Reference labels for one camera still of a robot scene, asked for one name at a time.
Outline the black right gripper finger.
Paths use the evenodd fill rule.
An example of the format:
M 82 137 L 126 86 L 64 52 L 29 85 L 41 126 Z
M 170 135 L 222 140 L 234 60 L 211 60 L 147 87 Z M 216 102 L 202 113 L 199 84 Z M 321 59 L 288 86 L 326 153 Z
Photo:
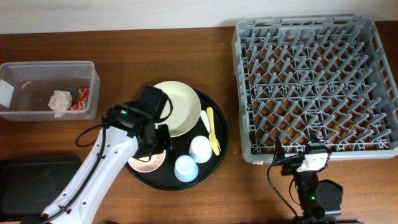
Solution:
M 280 138 L 276 137 L 275 138 L 275 151 L 274 151 L 273 163 L 279 162 L 284 159 L 285 159 L 285 152 L 282 147 L 282 143 L 280 141 Z
M 326 147 L 320 142 L 316 137 L 314 132 L 310 132 L 310 142 L 307 144 L 308 153 L 324 153 L 326 152 Z

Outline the pink small bowl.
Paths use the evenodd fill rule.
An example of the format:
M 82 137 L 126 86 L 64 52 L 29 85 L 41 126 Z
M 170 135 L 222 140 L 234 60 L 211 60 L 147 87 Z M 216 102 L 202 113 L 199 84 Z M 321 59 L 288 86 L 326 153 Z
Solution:
M 155 154 L 151 157 L 142 158 L 130 158 L 127 162 L 128 166 L 136 172 L 148 173 L 158 169 L 166 158 L 166 151 L 162 151 L 160 154 Z

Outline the red snack wrapper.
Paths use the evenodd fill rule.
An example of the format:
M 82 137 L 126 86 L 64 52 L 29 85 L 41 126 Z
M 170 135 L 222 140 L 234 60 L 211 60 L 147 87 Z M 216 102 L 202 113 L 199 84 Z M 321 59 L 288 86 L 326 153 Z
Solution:
M 79 88 L 77 89 L 77 93 L 78 93 L 78 100 L 74 105 L 71 106 L 70 109 L 72 111 L 85 109 L 88 102 L 88 97 L 90 95 L 90 88 L 89 87 Z

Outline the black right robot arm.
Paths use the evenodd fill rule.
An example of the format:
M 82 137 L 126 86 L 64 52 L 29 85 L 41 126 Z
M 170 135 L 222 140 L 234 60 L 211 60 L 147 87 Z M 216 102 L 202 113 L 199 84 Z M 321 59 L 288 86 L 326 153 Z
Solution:
M 330 156 L 331 151 L 311 133 L 304 151 L 282 163 L 281 174 L 293 177 L 302 211 L 301 216 L 293 218 L 294 223 L 336 223 L 341 215 L 342 186 L 318 178 Z

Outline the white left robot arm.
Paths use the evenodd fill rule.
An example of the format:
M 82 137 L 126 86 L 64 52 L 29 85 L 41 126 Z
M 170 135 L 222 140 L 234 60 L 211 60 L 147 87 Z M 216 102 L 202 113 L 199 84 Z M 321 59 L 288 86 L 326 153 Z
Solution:
M 41 215 L 23 223 L 91 223 L 104 196 L 129 159 L 147 162 L 172 149 L 161 116 L 172 100 L 161 89 L 145 86 L 137 101 L 117 104 L 101 118 L 92 150 L 62 193 Z

